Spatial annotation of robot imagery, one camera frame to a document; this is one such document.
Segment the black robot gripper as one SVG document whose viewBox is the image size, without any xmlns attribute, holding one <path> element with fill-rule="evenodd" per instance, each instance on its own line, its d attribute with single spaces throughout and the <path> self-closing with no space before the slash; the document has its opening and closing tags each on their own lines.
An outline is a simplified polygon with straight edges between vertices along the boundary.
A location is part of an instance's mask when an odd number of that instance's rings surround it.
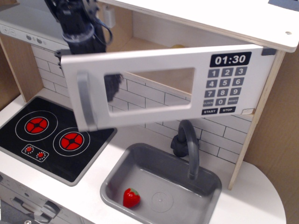
<svg viewBox="0 0 299 224">
<path fill-rule="evenodd" d="M 106 40 L 102 30 L 91 30 L 79 35 L 71 35 L 68 33 L 62 34 L 63 39 L 67 42 L 69 49 L 59 49 L 54 53 L 59 59 L 58 65 L 61 67 L 62 56 L 105 53 L 107 49 Z M 122 83 L 122 74 L 105 75 L 105 89 L 107 101 L 111 102 L 119 91 Z"/>
</svg>

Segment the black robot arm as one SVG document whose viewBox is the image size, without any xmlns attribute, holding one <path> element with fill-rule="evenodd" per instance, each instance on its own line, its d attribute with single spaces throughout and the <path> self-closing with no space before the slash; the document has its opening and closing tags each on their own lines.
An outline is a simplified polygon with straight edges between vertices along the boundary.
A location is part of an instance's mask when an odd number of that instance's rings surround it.
<svg viewBox="0 0 299 224">
<path fill-rule="evenodd" d="M 106 46 L 112 42 L 113 35 L 106 24 L 97 18 L 99 10 L 95 0 L 47 0 L 49 8 L 62 28 L 62 37 L 70 50 L 63 54 L 105 53 Z"/>
</svg>

